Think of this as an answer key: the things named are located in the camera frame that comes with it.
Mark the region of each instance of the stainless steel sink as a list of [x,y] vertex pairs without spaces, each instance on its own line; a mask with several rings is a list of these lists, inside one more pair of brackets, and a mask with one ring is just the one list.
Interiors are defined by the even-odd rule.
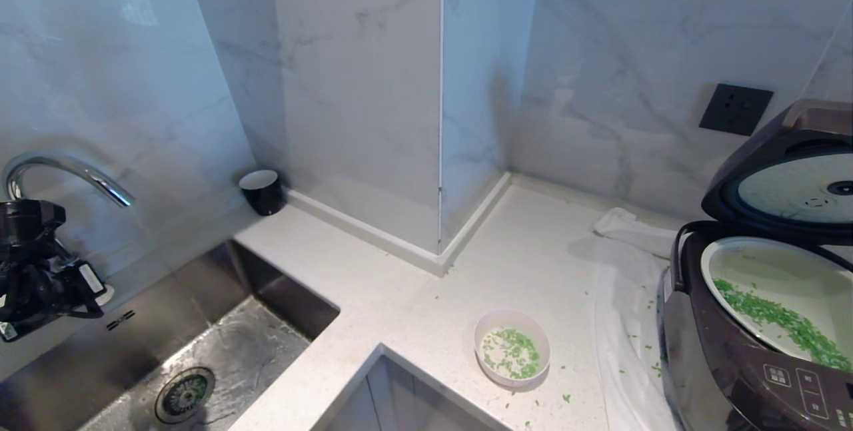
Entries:
[[338,313],[223,243],[0,383],[0,427],[227,429]]

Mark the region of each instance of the white quartz countertop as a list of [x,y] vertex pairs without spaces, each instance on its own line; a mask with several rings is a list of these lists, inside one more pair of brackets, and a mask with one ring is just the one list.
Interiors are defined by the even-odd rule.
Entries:
[[[440,279],[295,207],[254,224],[237,240],[341,315],[231,429],[311,429],[385,348],[509,428],[607,429],[588,315],[593,266],[569,244],[609,207],[513,185]],[[530,391],[512,395],[478,367],[473,328],[499,308],[548,333],[551,367]]]

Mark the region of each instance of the sink drain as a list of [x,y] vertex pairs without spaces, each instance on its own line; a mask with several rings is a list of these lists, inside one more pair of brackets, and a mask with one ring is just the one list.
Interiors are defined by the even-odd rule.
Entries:
[[173,377],[157,397],[157,419],[177,424],[192,418],[210,397],[215,383],[207,368],[190,368]]

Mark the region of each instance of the black cup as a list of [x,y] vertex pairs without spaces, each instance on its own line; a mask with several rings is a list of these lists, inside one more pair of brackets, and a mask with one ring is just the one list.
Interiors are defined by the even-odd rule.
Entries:
[[258,215],[275,215],[286,203],[281,179],[272,170],[251,172],[240,179],[239,185],[249,206]]

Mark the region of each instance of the black wall socket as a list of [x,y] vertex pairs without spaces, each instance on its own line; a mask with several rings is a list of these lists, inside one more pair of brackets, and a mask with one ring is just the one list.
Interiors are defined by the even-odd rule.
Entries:
[[748,137],[772,97],[773,91],[721,83],[716,86],[698,127]]

